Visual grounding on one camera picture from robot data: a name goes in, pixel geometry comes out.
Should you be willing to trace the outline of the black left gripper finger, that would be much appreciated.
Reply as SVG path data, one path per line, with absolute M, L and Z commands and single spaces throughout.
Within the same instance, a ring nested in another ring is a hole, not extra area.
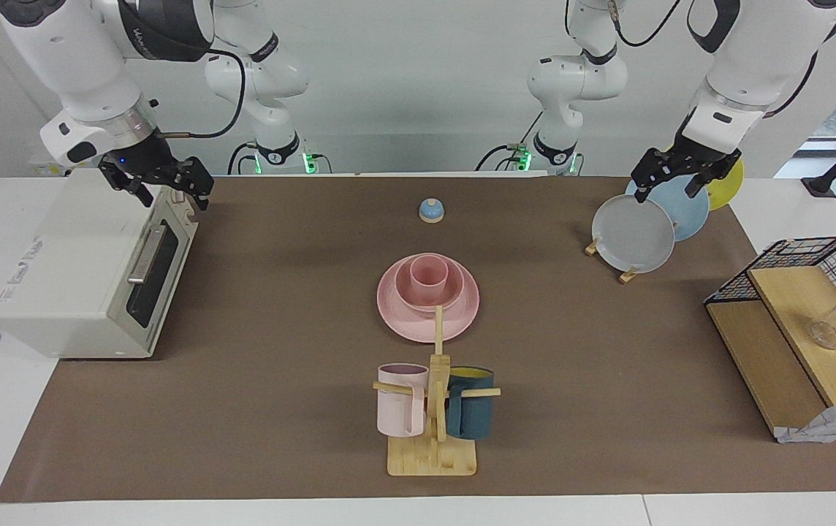
M 699 192 L 711 183 L 713 180 L 713 166 L 711 164 L 702 164 L 689 180 L 685 187 L 685 195 L 689 199 L 695 199 Z
M 631 171 L 632 183 L 636 189 L 633 197 L 638 203 L 645 203 L 650 191 L 659 184 L 664 176 L 665 155 L 661 150 L 649 148 Z

